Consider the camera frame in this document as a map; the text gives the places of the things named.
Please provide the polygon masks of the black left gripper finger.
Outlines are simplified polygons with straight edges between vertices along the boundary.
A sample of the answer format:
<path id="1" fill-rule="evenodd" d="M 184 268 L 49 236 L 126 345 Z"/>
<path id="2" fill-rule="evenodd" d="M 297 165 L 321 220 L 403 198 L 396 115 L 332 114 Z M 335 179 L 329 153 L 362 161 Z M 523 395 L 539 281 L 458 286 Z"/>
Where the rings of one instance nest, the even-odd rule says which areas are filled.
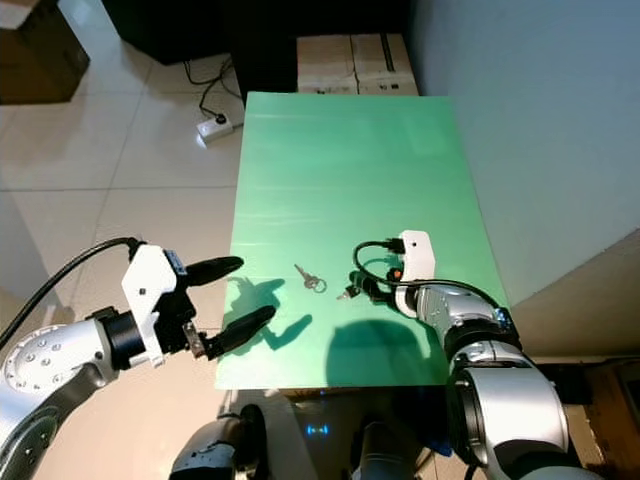
<path id="1" fill-rule="evenodd" d="M 262 328 L 270 323 L 275 312 L 274 306 L 262 306 L 256 308 L 251 314 L 238 317 L 237 320 L 225 325 L 214 337 L 205 339 L 205 356 L 214 360 L 250 342 Z"/>
<path id="2" fill-rule="evenodd" d="M 244 265 L 244 260 L 237 256 L 218 257 L 193 262 L 186 266 L 187 285 L 206 285 L 236 273 Z"/>

